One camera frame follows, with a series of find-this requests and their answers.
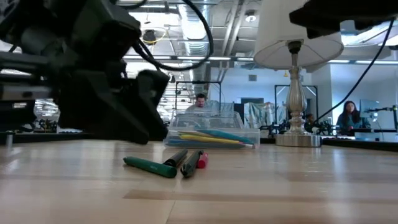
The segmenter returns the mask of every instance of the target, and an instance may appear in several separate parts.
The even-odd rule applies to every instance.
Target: silver lamp base
[[[321,137],[312,134],[277,134],[277,146],[321,147]]]

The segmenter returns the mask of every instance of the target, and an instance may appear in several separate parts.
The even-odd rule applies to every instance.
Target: lamp
[[[307,107],[300,68],[325,63],[338,57],[344,45],[340,34],[308,39],[306,28],[289,20],[289,13],[302,7],[306,0],[263,0],[254,61],[266,68],[289,70],[290,87],[287,109],[292,115],[290,129],[276,135],[280,146],[319,147],[320,137],[304,129],[303,111]]]

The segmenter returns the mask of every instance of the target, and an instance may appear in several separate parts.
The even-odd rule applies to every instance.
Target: clear plastic container
[[[260,130],[244,128],[239,113],[173,111],[167,147],[205,149],[254,149],[260,144]]]

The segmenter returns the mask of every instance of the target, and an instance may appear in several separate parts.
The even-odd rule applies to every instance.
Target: black marker
[[[184,177],[191,177],[196,169],[197,163],[199,161],[200,156],[203,154],[203,150],[196,150],[192,155],[188,158],[188,160],[181,166],[181,173]]]
[[[177,167],[187,156],[188,150],[187,149],[182,149],[178,153],[174,154],[170,159],[167,159],[163,164],[168,165],[171,167]]]

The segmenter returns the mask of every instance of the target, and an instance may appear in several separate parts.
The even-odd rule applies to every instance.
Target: wooden table
[[[0,223],[398,222],[397,153],[274,145],[207,151],[208,167],[184,180],[123,166],[124,156],[162,162],[177,152],[161,143],[0,148]]]

